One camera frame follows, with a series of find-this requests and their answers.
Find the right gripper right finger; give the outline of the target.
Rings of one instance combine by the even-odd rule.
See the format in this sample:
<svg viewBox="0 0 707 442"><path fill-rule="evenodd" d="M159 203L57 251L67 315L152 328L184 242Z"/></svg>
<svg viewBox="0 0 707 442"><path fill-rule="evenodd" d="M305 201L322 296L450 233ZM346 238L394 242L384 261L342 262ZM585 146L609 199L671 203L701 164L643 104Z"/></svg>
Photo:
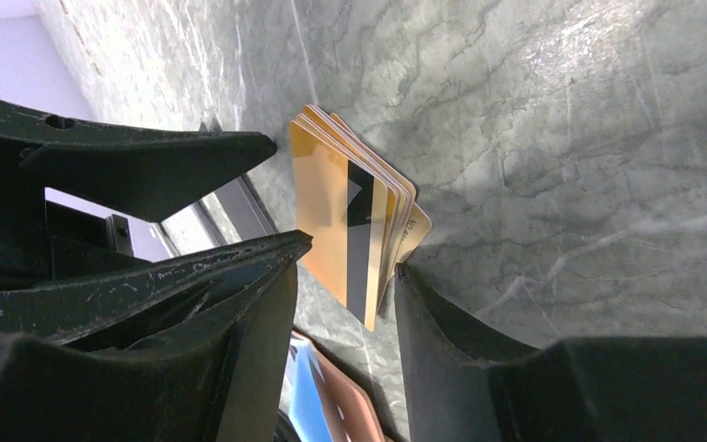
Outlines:
<svg viewBox="0 0 707 442"><path fill-rule="evenodd" d="M572 337L537 349L411 267L394 305L413 441L707 441L707 337Z"/></svg>

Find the brown leather card holder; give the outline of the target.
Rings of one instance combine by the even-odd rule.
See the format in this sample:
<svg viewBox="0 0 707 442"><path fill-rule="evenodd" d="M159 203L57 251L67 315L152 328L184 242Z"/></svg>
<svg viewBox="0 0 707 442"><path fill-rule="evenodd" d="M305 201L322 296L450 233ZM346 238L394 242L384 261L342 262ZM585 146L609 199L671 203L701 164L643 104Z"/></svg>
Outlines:
<svg viewBox="0 0 707 442"><path fill-rule="evenodd" d="M290 336L279 410L285 441L389 441L365 390L298 331Z"/></svg>

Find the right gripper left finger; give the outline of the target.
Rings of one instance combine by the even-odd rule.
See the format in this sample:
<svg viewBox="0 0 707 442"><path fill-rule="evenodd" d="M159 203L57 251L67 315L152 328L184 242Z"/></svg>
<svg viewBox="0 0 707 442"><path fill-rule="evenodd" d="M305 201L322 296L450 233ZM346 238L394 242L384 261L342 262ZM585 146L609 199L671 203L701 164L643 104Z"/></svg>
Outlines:
<svg viewBox="0 0 707 442"><path fill-rule="evenodd" d="M0 441L270 441L294 230L0 291Z"/></svg>

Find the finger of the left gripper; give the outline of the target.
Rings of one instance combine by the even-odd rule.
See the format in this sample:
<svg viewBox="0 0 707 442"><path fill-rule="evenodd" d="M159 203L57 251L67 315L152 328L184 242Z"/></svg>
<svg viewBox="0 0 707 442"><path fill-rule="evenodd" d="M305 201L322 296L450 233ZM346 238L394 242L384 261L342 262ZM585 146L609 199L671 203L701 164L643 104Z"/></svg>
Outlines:
<svg viewBox="0 0 707 442"><path fill-rule="evenodd" d="M258 132L152 130L0 100L0 289L51 276L47 188L157 223L276 150Z"/></svg>

